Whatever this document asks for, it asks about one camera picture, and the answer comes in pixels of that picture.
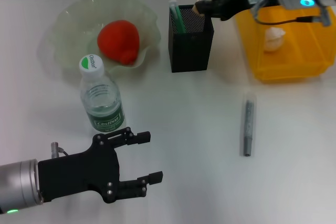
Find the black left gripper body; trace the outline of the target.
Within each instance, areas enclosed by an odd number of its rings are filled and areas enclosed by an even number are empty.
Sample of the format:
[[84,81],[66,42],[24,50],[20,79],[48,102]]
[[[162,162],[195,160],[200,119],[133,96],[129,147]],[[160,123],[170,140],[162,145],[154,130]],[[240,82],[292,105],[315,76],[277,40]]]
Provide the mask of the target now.
[[116,201],[119,163],[107,134],[97,134],[82,153],[38,162],[39,189],[44,202],[95,191],[104,202]]

